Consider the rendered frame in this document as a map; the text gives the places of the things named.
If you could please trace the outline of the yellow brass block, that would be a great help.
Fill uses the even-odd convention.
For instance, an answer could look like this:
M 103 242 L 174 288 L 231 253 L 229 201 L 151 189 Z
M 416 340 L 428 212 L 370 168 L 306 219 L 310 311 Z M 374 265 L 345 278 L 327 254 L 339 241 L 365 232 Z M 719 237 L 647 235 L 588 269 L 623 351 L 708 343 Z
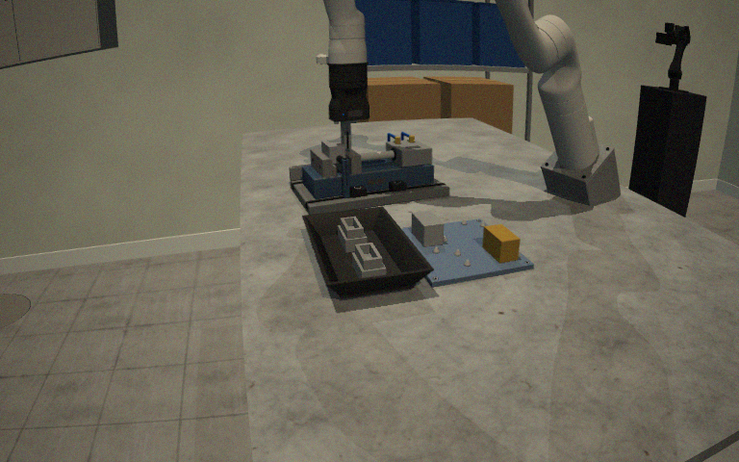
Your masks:
M 502 224 L 484 226 L 482 247 L 499 263 L 518 260 L 520 238 Z

